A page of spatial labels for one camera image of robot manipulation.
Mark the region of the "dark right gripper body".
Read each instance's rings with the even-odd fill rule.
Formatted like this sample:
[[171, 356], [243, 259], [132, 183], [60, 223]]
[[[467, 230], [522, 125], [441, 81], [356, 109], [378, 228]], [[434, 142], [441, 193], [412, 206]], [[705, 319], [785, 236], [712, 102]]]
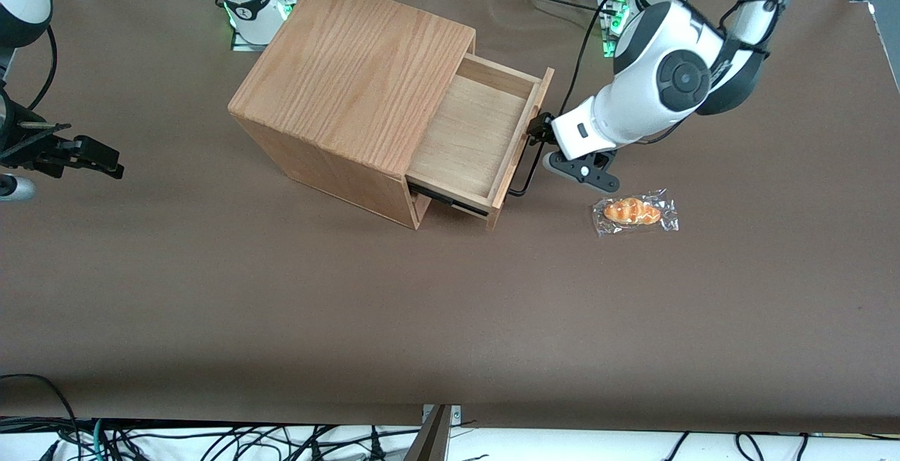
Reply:
[[1, 96], [2, 166], [16, 169], [41, 157], [47, 147], [51, 124], [10, 99], [3, 87]]

